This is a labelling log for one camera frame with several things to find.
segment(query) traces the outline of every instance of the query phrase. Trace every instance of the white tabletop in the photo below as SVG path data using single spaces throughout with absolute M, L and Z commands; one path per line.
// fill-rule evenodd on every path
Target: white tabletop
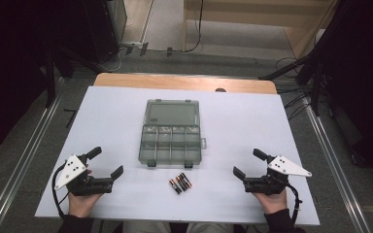
M 192 169 L 183 166 L 148 168 L 138 161 L 142 125 L 149 99 L 199 101 L 201 137 L 207 148 L 202 162 Z M 107 178 L 120 165 L 124 173 L 104 194 L 91 216 L 112 219 L 265 222 L 258 201 L 244 191 L 233 174 L 234 166 L 248 177 L 266 174 L 266 162 L 253 156 L 258 148 L 283 155 L 301 165 L 287 116 L 276 94 L 245 94 L 208 91 L 90 87 L 53 170 L 70 154 L 80 155 L 95 147 L 103 152 L 88 161 L 94 178 Z M 170 179 L 184 172 L 193 187 L 180 195 Z M 320 224 L 306 178 L 289 176 L 303 201 L 297 224 Z M 57 191 L 58 198 L 66 187 Z M 67 200 L 61 208 L 67 213 Z M 288 207 L 294 197 L 288 190 Z M 51 195 L 51 178 L 35 216 L 58 217 Z

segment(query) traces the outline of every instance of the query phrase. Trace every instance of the gray floor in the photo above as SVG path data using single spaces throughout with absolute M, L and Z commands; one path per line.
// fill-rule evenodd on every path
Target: gray floor
M 135 50 L 129 55 L 121 54 L 119 73 L 158 73 L 158 74 L 198 74 L 213 75 L 239 79 L 256 79 L 269 74 L 276 69 L 277 60 L 253 59 L 225 56 L 211 56 L 203 54 L 175 53 L 167 57 L 162 52 L 147 52 L 140 56 Z M 117 67 L 117 62 L 105 64 Z M 86 67 L 77 66 L 72 79 L 66 79 L 56 112 L 51 123 L 34 153 L 25 177 L 15 195 L 15 198 L 5 214 L 0 225 L 0 232 L 55 232 L 60 219 L 34 217 L 40 195 L 47 184 L 63 143 L 68 135 L 66 127 L 71 113 L 64 109 L 78 109 L 89 85 L 92 85 L 95 74 Z M 278 89 L 296 87 L 292 78 L 278 78 L 275 80 Z M 299 92 L 281 94 L 283 104 L 298 96 Z M 0 192 L 5 187 L 14 171 L 23 150 L 40 117 L 44 112 L 46 93 L 43 93 L 29 111 L 17 123 L 0 147 Z M 288 108 L 288 115 L 301 105 L 297 102 Z M 339 132 L 336 123 L 328 116 L 328 109 L 324 102 L 320 104 L 322 121 L 326 133 L 337 153 L 338 159 L 348 178 L 368 224 L 373 231 L 373 168 L 359 168 L 352 164 L 348 147 Z M 313 172 L 308 179 L 321 226 L 303 226 L 308 232 L 355 232 L 349 213 L 337 184 L 331 174 L 328 163 L 322 152 L 322 147 L 306 112 L 293 118 L 290 127 L 298 147 L 303 166 Z M 99 220 L 96 221 L 92 232 L 98 232 Z M 118 223 L 106 221 L 103 232 L 112 232 Z M 257 228 L 265 232 L 264 225 Z

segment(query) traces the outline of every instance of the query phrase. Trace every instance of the table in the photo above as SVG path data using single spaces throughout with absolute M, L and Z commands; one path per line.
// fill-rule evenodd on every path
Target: table
M 305 55 L 320 29 L 335 12 L 337 0 L 205 0 L 204 21 L 283 26 L 295 57 Z M 200 0 L 184 0 L 184 39 L 187 20 L 199 20 Z
M 259 88 L 263 94 L 233 93 L 258 83 L 259 87 L 255 89 Z M 252 155 L 253 148 L 271 155 L 282 154 L 301 164 L 281 98 L 273 86 L 270 82 L 210 77 L 101 74 L 85 95 L 54 169 L 71 153 L 79 155 L 98 146 L 103 152 L 88 162 L 95 178 L 108 177 L 123 165 L 123 175 L 115 181 L 113 192 L 105 194 L 96 204 L 92 212 L 94 217 L 265 222 L 258 201 L 244 191 L 232 169 L 237 166 L 249 177 L 265 175 L 266 163 Z M 229 92 L 214 92 L 214 87 Z M 138 161 L 146 103 L 154 98 L 199 101 L 201 136 L 207 141 L 200 165 L 194 165 L 192 169 L 177 165 L 149 168 Z M 188 176 L 193 187 L 177 195 L 169 179 L 181 172 Z M 289 180 L 304 201 L 297 223 L 319 224 L 306 179 L 292 176 Z M 60 189 L 58 196 L 65 193 L 66 188 Z M 293 200 L 289 191 L 291 209 Z M 67 203 L 62 203 L 61 208 L 66 211 Z M 36 216 L 57 217 L 51 182 Z

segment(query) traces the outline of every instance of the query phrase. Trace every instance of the black cable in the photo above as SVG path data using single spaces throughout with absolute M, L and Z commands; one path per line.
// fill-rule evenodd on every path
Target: black cable
M 293 100 L 289 101 L 287 104 L 284 105 L 284 108 L 288 108 L 292 105 L 294 105 L 296 102 L 298 102 L 299 100 L 301 100 L 302 98 L 305 97 L 305 93 L 302 93 L 300 95 L 298 95 L 297 97 L 295 97 Z
M 62 198 L 62 200 L 60 200 L 60 202 L 59 202 L 59 205 L 66 199 L 66 197 L 68 196 L 68 194 L 69 194 L 69 191 L 68 191 L 68 193 L 66 193 L 66 195 Z
M 53 177 L 52 177 L 52 195 L 53 195 L 53 200 L 55 202 L 55 206 L 56 208 L 58 209 L 58 214 L 59 216 L 64 219 L 65 218 L 65 214 L 63 214 L 62 210 L 60 209 L 60 206 L 59 206 L 59 202 L 58 202 L 58 199 L 57 199 L 57 196 L 56 196 L 56 190 L 55 190 L 55 183 L 56 183 L 56 176 L 58 175 L 58 173 L 60 171 L 62 171 L 62 169 L 65 167 L 65 164 L 63 164 L 62 166 L 58 167 L 58 169 L 56 170 L 56 172 L 53 174 Z
M 301 66 L 301 65 L 304 65 L 305 62 L 307 62 L 310 58 L 310 54 L 307 54 L 306 56 L 302 57 L 302 58 L 299 58 L 298 60 L 295 60 L 294 62 L 292 62 L 291 64 L 281 68 L 280 70 L 277 70 L 276 72 L 272 73 L 272 74 L 269 74 L 267 76 L 261 76 L 261 77 L 258 77 L 259 80 L 263 80 L 263 81 L 273 81 L 275 78 L 277 77 L 280 77 L 284 74 L 286 74 L 287 72 Z
M 296 61 L 296 58 L 294 58 L 294 57 L 284 57 L 284 58 L 279 59 L 277 62 L 275 62 L 275 69 L 276 69 L 277 71 L 280 70 L 280 69 L 278 69 L 278 63 L 280 63 L 281 61 L 283 61 L 283 60 L 285 60 L 285 59 L 294 59 L 294 60 Z M 294 62 L 292 62 L 292 64 L 295 65 L 296 67 L 301 66 L 301 65 L 297 65 L 297 64 L 295 64 Z M 283 74 L 283 76 L 285 76 L 285 77 L 287 77 L 287 78 L 296 78 L 296 76 L 298 75 L 298 71 L 297 71 L 295 68 L 294 68 L 293 70 L 295 71 L 296 75 L 294 75 L 294 76 L 288 76 L 288 75 L 286 75 L 286 74 Z
M 305 105 L 301 105 L 301 106 L 298 106 L 298 108 L 296 108 L 292 114 L 289 116 L 288 120 L 292 120 L 293 118 L 295 118 L 296 116 L 300 115 L 302 113 L 302 111 L 304 111 L 306 108 L 308 108 L 308 106 L 310 106 L 311 104 L 305 104 Z
M 65 126 L 66 128 L 69 128 L 69 126 L 71 126 L 72 122 L 74 121 L 75 116 L 77 115 L 78 110 L 63 109 L 63 112 L 70 112 L 70 113 L 72 113 L 71 117 L 69 118 L 68 123 Z
M 196 43 L 195 47 L 190 49 L 190 50 L 148 50 L 148 51 L 162 51 L 162 52 L 181 52 L 181 53 L 186 53 L 186 52 L 191 52 L 194 51 L 198 45 L 201 43 L 201 22 L 202 22 L 202 12 L 204 9 L 204 0 L 201 0 L 201 9 L 199 12 L 199 26 L 198 26 L 198 42 Z
M 287 187 L 289 187 L 292 190 L 293 195 L 295 195 L 295 206 L 294 206 L 293 212 L 292 212 L 292 223 L 295 223 L 296 222 L 296 218 L 298 217 L 299 204 L 301 204 L 302 201 L 299 200 L 298 191 L 296 190 L 295 187 L 293 187 L 289 183 L 287 183 Z

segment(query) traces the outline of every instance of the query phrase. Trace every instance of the sleeve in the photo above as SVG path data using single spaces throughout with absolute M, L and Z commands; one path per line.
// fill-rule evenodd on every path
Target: sleeve
M 90 233 L 93 218 L 66 215 L 58 233 Z
M 295 228 L 289 217 L 289 209 L 265 215 L 270 233 L 305 233 L 301 228 Z

